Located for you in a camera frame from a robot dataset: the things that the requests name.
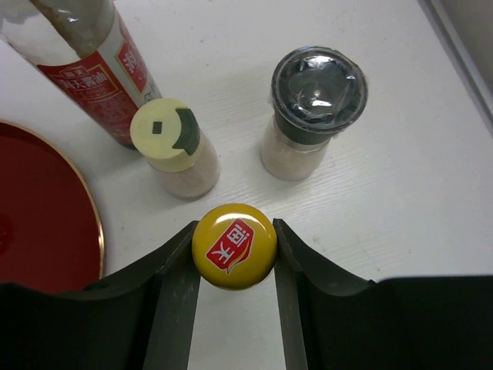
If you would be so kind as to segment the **chili sauce bottle yellow cap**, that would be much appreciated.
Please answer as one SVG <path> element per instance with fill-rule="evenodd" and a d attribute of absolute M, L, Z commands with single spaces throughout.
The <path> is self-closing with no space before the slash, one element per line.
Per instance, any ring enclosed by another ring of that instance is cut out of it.
<path fill-rule="evenodd" d="M 251 288 L 273 269 L 277 256 L 273 222 L 247 204 L 218 206 L 196 225 L 192 256 L 198 272 L 212 285 L 232 291 Z"/>

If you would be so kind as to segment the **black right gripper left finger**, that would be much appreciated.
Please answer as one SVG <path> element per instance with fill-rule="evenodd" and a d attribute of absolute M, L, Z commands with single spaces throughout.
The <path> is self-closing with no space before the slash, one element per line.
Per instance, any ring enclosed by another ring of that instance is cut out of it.
<path fill-rule="evenodd" d="M 185 369 L 200 288 L 191 222 L 81 291 L 1 286 L 3 369 Z"/>

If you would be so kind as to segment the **white bottle cream cap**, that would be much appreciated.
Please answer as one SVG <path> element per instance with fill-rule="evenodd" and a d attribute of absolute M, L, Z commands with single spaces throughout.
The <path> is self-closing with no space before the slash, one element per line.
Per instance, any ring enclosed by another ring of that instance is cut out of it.
<path fill-rule="evenodd" d="M 165 191 L 174 197 L 202 197 L 220 178 L 213 144 L 193 111 L 178 99 L 155 99 L 140 107 L 132 118 L 130 136 Z"/>

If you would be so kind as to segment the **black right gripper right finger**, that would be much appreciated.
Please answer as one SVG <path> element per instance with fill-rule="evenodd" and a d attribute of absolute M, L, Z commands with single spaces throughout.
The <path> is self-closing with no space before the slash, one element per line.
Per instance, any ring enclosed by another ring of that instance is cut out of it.
<path fill-rule="evenodd" d="M 273 222 L 288 369 L 490 369 L 489 276 L 358 277 Z"/>

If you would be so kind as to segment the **tall soy sauce bottle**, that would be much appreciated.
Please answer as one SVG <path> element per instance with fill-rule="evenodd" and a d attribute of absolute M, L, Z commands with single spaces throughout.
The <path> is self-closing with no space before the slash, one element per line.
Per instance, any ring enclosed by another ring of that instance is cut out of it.
<path fill-rule="evenodd" d="M 1 38 L 115 141 L 161 96 L 112 1 L 3 1 Z"/>

